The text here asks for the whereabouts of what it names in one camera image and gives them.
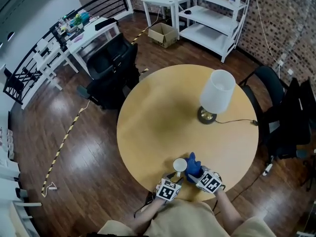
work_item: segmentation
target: cardboard box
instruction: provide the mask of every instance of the cardboard box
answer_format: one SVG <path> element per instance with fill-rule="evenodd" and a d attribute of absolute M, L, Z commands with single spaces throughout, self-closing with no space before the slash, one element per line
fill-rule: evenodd
<path fill-rule="evenodd" d="M 158 23 L 149 28 L 148 37 L 150 37 L 154 43 L 167 48 L 177 41 L 178 30 L 169 25 Z"/>

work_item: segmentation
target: white mug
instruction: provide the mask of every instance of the white mug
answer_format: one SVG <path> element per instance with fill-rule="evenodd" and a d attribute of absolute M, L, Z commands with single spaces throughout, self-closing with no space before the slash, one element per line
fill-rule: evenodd
<path fill-rule="evenodd" d="M 177 177 L 180 177 L 181 172 L 185 171 L 188 167 L 187 161 L 183 158 L 177 158 L 173 162 L 173 168 L 177 171 Z"/>

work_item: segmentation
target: beige shirt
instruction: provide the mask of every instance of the beige shirt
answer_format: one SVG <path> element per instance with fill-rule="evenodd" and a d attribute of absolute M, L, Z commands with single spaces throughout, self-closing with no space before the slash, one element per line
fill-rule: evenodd
<path fill-rule="evenodd" d="M 136 236 L 131 228 L 114 220 L 108 221 L 99 233 Z M 150 237 L 229 237 L 206 203 L 186 202 L 179 199 L 168 203 L 157 213 L 144 235 Z M 232 236 L 275 237 L 267 224 L 256 217 L 246 220 Z"/>

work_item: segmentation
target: person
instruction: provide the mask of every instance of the person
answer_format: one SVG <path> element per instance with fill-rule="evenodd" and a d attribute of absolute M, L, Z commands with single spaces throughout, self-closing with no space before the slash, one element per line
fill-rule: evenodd
<path fill-rule="evenodd" d="M 156 197 L 136 219 L 126 226 L 110 220 L 99 231 L 103 235 L 149 237 L 275 237 L 260 218 L 243 220 L 221 187 L 215 191 L 223 226 L 204 202 Z"/>

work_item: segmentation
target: blue glove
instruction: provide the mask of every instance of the blue glove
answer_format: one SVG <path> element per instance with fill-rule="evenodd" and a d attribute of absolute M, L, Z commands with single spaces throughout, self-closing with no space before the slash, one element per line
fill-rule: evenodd
<path fill-rule="evenodd" d="M 195 183 L 195 181 L 193 181 L 190 177 L 189 174 L 199 178 L 199 176 L 201 175 L 201 162 L 200 161 L 196 161 L 196 155 L 194 154 L 194 152 L 190 153 L 189 158 L 185 158 L 185 160 L 188 163 L 188 167 L 186 169 L 185 175 L 187 177 L 187 180 L 190 183 Z"/>

